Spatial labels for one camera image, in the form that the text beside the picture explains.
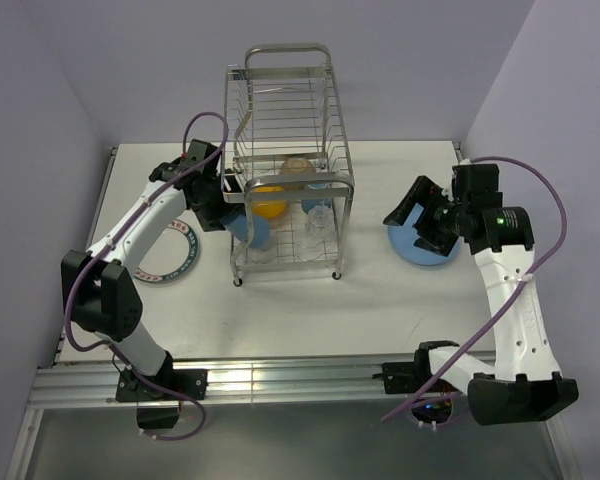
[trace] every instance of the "table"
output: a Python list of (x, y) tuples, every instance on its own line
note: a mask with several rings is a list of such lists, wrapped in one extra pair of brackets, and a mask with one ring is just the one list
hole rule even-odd
[[(204, 233), (185, 212), (200, 239), (196, 264), (166, 285), (137, 282), (142, 321), (177, 360), (313, 357), (412, 353), (427, 340), (462, 343), (488, 320), (487, 296), (468, 247), (449, 265), (411, 265), (391, 249), (382, 219), (417, 175), (449, 182), (457, 162), (452, 142), (350, 142), (356, 192), (343, 276), (320, 271), (251, 273), (232, 284), (230, 236)], [(178, 144), (123, 144), (105, 181), (94, 241), (104, 236), (137, 199), (160, 162), (171, 161)], [(149, 256), (175, 262), (160, 240)], [(95, 340), (74, 327), (82, 344)], [(474, 351), (492, 351), (492, 335)], [(60, 362), (110, 360), (102, 348), (79, 353), (64, 344)]]

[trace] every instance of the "wall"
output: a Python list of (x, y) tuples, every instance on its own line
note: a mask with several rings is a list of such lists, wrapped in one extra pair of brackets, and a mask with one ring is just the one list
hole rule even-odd
[(331, 49), (350, 139), (460, 140), (533, 0), (22, 2), (107, 140), (143, 143), (222, 110), (248, 47), (298, 41)]
[[(563, 419), (585, 477), (600, 479), (600, 0), (536, 2), (467, 147), (530, 162), (564, 199), (567, 241), (538, 288), (556, 356), (581, 390)], [(529, 207), (545, 250), (558, 228), (550, 197), (524, 172), (503, 170), (507, 203)]]
[(61, 328), (60, 259), (84, 246), (105, 149), (16, 0), (0, 0), (0, 478)]

